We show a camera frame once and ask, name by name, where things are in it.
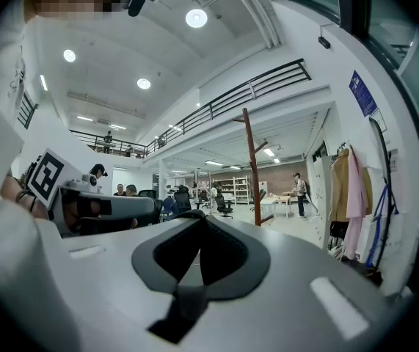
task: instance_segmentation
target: pink coat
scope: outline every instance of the pink coat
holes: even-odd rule
[[[361,234],[365,209],[368,207],[368,198],[365,192],[364,179],[362,178],[362,165],[354,154],[353,148],[349,151],[348,170],[349,183],[346,217],[349,218],[349,226],[346,231],[344,243],[346,246],[345,255],[350,260],[353,260],[356,253],[357,242],[359,241],[359,236]]]

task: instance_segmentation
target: white ceiling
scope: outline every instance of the white ceiling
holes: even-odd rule
[[[204,7],[208,23],[201,29],[189,27],[186,13],[208,1],[147,1],[137,18],[114,12],[103,19],[44,21],[39,38],[39,48],[45,51],[44,73],[61,78],[54,82],[64,88],[61,95],[94,101],[61,97],[72,125],[82,115],[125,126],[128,137],[137,137],[204,75],[229,60],[215,64],[208,59],[247,35],[258,33],[255,44],[263,42],[240,0],[218,0]],[[254,44],[241,43],[246,44],[237,47],[234,57]],[[74,63],[62,58],[66,48],[76,52]],[[48,61],[51,56],[57,60]],[[149,79],[152,87],[140,89],[139,78]]]
[[[279,158],[282,164],[283,161],[290,161],[293,157],[305,153],[311,136],[316,134],[316,126],[319,126],[316,124],[318,116],[318,112],[296,118],[283,116],[253,125],[255,147],[266,140],[268,144],[265,148],[270,147],[275,154],[275,157],[271,158],[261,150],[256,155],[258,165],[271,164],[273,158]],[[167,166],[169,171],[172,169],[194,171],[196,168],[221,170],[221,167],[205,164],[206,161],[215,161],[225,166],[248,166],[249,153],[245,130],[236,131],[224,136],[223,139],[209,141],[197,148],[178,153],[168,158]]]

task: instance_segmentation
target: round ceiling light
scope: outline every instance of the round ceiling light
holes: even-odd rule
[[[66,62],[75,62],[76,61],[76,53],[72,50],[65,50],[64,51],[64,58]]]
[[[186,23],[194,28],[203,27],[208,22],[208,15],[201,9],[193,9],[186,14]]]
[[[137,86],[139,86],[141,89],[146,90],[150,87],[150,81],[148,79],[141,78],[140,80],[138,80]]]

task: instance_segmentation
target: wooden coat rack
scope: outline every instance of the wooden coat rack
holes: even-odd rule
[[[248,110],[242,110],[244,118],[243,119],[233,119],[236,122],[243,122],[245,124],[245,129],[247,130],[247,141],[248,141],[248,151],[250,157],[250,167],[252,168],[252,186],[253,186],[253,207],[255,209],[255,225],[261,227],[261,223],[268,221],[269,219],[274,218],[274,215],[267,216],[266,218],[261,218],[261,206],[260,206],[260,185],[258,184],[258,167],[256,165],[256,153],[263,149],[268,142],[263,142],[260,146],[255,149],[255,143],[253,142],[252,135],[252,126],[250,125],[250,118],[248,116]]]

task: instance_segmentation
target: beige coat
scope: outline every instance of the beige coat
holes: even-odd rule
[[[349,184],[348,154],[348,149],[343,150],[339,158],[332,165],[330,221],[349,221],[349,219],[346,218]],[[365,214],[369,215],[372,213],[372,182],[367,168],[362,169],[362,178],[364,180],[365,192],[368,198],[368,207],[365,209]]]

